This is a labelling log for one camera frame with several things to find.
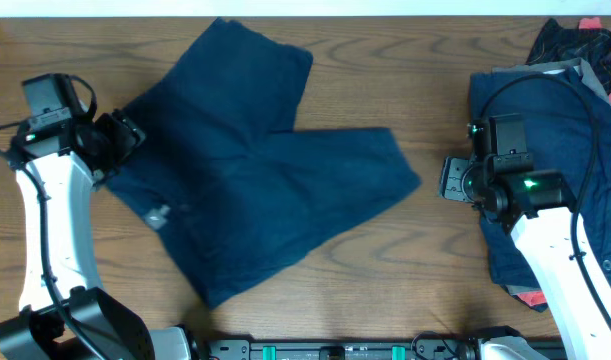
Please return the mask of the navy blue shorts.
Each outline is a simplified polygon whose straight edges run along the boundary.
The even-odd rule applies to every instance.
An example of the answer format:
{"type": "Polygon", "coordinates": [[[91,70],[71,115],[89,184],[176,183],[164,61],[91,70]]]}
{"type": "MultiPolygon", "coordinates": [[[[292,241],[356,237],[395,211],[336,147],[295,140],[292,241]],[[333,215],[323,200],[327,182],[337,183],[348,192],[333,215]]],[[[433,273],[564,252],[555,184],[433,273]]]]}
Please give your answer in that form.
{"type": "Polygon", "coordinates": [[[295,129],[312,64],[217,19],[125,107],[146,138],[108,188],[210,308],[419,186],[389,129],[295,129]]]}

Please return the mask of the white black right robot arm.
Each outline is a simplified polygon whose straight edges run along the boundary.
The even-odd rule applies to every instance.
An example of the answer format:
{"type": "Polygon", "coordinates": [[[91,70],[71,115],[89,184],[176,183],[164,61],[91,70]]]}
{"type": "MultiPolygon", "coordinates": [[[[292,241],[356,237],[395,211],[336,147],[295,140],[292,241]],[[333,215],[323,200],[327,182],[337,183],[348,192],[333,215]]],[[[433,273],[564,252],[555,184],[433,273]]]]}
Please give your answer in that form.
{"type": "Polygon", "coordinates": [[[611,287],[561,173],[489,176],[481,162],[446,158],[441,197],[494,214],[536,277],[570,359],[611,359],[611,287]]]}

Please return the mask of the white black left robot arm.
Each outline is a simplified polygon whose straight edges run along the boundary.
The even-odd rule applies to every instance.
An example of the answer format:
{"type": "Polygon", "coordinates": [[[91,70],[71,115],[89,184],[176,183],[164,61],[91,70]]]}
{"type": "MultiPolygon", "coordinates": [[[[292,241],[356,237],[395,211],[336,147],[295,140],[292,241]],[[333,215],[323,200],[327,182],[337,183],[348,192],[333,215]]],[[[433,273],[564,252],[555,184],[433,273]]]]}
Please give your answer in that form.
{"type": "Polygon", "coordinates": [[[26,272],[18,315],[0,323],[5,358],[154,358],[144,322],[103,289],[90,222],[92,191],[145,138],[120,110],[20,124],[3,156],[23,196],[26,272]]]}

